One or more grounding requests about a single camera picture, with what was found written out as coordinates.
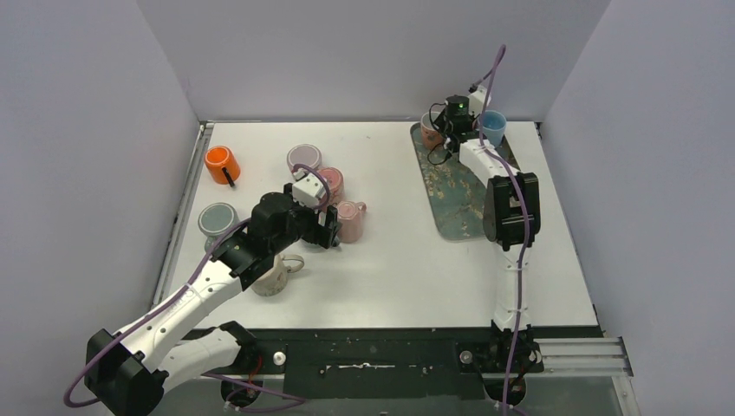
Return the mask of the light pink faceted mug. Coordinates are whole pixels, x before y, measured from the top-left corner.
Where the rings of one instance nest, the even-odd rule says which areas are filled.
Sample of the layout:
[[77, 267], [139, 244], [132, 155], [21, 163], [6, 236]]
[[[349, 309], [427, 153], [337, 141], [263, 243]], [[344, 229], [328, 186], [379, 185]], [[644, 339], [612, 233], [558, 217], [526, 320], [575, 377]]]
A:
[[343, 244], [357, 242], [364, 232], [367, 205], [364, 202], [341, 201], [337, 206], [341, 229], [338, 238]]

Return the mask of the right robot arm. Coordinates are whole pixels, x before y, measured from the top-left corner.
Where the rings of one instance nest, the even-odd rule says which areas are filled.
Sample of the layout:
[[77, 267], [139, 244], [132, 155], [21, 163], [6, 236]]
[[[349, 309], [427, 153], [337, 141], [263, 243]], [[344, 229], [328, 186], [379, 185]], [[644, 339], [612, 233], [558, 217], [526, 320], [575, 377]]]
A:
[[435, 138], [427, 148], [430, 153], [442, 148], [443, 162], [456, 155], [485, 183], [483, 231], [504, 258], [491, 325], [501, 334], [518, 336], [530, 327], [523, 277], [526, 251], [541, 228], [539, 181], [535, 173], [521, 172], [501, 156], [485, 135], [484, 122], [490, 113], [475, 114], [470, 103], [468, 96], [451, 95], [439, 104], [439, 113], [428, 113]]

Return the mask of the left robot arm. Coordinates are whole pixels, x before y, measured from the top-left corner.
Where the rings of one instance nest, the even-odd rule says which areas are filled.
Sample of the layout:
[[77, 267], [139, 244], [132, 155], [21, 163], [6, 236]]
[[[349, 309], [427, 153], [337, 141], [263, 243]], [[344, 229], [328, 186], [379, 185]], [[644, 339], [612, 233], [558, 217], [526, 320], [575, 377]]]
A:
[[238, 373], [252, 368], [255, 338], [237, 322], [210, 328], [197, 339], [185, 337], [273, 270], [277, 255], [293, 243], [338, 245], [341, 225], [327, 202], [328, 187], [313, 176], [263, 195], [250, 218], [210, 246], [177, 292], [124, 328], [94, 334], [79, 378], [94, 401], [115, 415], [148, 415], [183, 382], [221, 367]]

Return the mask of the terracotta pink mug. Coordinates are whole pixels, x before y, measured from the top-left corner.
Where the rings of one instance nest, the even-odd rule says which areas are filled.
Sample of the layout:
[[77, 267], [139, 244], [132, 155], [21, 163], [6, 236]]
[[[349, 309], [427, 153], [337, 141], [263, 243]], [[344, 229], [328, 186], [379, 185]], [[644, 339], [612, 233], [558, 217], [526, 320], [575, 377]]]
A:
[[434, 147], [444, 142], [444, 138], [432, 124], [432, 121], [436, 121], [438, 117], [439, 112], [432, 111], [424, 113], [420, 120], [421, 141], [424, 148], [428, 151], [431, 151]]

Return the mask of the light blue mug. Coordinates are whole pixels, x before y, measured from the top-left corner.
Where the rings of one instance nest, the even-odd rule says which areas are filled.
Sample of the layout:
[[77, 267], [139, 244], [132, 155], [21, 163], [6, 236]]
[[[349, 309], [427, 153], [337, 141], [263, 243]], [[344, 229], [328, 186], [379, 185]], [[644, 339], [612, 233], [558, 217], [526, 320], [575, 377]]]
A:
[[495, 110], [483, 112], [481, 131], [483, 138], [492, 146], [497, 147], [502, 144], [506, 126], [507, 119], [503, 114]]

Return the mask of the pink ghost pattern mug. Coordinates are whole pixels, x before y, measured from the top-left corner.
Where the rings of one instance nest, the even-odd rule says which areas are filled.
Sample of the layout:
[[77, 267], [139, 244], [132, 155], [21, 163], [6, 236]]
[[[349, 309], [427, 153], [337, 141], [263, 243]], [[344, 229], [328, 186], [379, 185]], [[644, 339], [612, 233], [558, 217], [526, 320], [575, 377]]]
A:
[[344, 197], [344, 177], [335, 167], [323, 167], [317, 171], [328, 183], [330, 205], [339, 204]]

